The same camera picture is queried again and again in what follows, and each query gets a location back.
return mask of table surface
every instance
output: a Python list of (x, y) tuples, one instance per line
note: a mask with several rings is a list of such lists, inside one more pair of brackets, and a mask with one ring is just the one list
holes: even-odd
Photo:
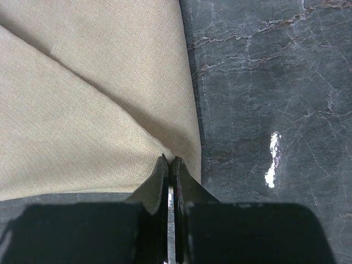
[[(352, 3), (181, 0), (202, 143), (222, 202), (295, 202), (352, 263)], [(0, 234), (26, 204), (120, 201), (52, 194), (0, 202)]]

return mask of linen cloth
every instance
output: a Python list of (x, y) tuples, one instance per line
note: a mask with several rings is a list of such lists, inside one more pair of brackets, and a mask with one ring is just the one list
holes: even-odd
[(131, 192), (164, 153), (200, 181), (177, 0), (0, 0), (0, 200)]

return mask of fabric fold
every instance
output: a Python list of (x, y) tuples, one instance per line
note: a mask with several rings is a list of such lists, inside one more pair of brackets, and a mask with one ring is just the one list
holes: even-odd
[(162, 153), (200, 182), (176, 0), (0, 0), (0, 23), (0, 200), (130, 192)]
[(173, 155), (107, 96), (0, 28), (0, 200), (128, 192)]

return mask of marble surface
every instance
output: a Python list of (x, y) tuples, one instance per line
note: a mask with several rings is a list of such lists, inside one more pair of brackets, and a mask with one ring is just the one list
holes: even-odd
[(352, 2), (181, 0), (202, 183), (296, 202), (352, 263)]

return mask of gray marble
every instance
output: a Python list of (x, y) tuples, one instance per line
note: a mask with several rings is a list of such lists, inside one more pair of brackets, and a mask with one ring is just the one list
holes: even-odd
[(181, 0), (202, 183), (224, 202), (296, 202), (352, 263), (352, 3)]

